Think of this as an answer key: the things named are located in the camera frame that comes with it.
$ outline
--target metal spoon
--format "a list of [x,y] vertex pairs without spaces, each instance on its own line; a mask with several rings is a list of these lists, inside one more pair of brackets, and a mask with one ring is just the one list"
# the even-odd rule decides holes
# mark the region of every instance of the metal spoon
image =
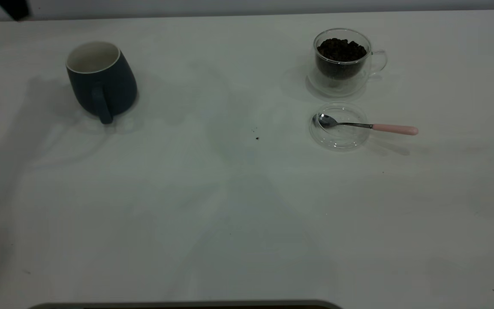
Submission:
[[349,122],[337,122],[335,118],[320,114],[314,115],[314,118],[317,116],[319,124],[324,129],[329,129],[331,127],[335,127],[337,125],[350,125],[352,127],[365,127],[367,129],[373,129],[375,131],[384,131],[390,133],[398,133],[405,135],[417,135],[418,129],[416,127],[409,127],[406,125],[392,125],[392,124],[363,124],[363,123],[349,123]]

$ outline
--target glass cup handle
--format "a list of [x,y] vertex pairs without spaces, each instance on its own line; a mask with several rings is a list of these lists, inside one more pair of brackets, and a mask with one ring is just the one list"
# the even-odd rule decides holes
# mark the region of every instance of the glass cup handle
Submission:
[[386,63],[388,63],[388,56],[384,49],[378,49],[372,52],[373,59],[371,60],[370,74],[374,75],[384,69]]

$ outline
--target mug handle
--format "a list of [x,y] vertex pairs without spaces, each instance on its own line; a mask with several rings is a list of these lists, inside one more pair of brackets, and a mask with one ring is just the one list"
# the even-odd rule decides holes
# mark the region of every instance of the mug handle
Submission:
[[377,51],[372,51],[373,60],[371,61],[370,74],[374,74],[382,71],[386,64],[388,63],[388,56],[384,49],[378,49]]
[[106,99],[104,98],[104,86],[101,82],[94,84],[91,95],[93,97],[94,107],[96,108],[96,113],[100,118],[100,122],[103,124],[112,123],[114,121],[114,117],[108,109],[108,104],[106,104]]

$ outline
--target mug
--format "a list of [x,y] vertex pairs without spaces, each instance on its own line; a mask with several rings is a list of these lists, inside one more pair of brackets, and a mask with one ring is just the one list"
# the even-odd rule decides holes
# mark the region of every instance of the mug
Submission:
[[[355,61],[331,60],[324,57],[317,49],[326,39],[354,41],[363,46],[367,53]],[[379,57],[379,61],[373,63],[374,56]],[[361,89],[369,76],[382,71],[387,62],[386,52],[373,51],[371,42],[365,35],[346,28],[329,29],[314,39],[308,60],[308,80],[315,89],[328,96],[349,96]]]
[[79,104],[110,124],[114,115],[135,102],[137,82],[121,50],[107,42],[90,42],[75,48],[66,69]]

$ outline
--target dark blue mug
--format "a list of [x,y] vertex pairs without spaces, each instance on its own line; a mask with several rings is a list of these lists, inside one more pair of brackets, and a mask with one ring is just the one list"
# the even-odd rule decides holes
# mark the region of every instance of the dark blue mug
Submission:
[[137,82],[121,50],[111,43],[90,42],[74,49],[66,60],[68,76],[79,104],[104,124],[135,102]]

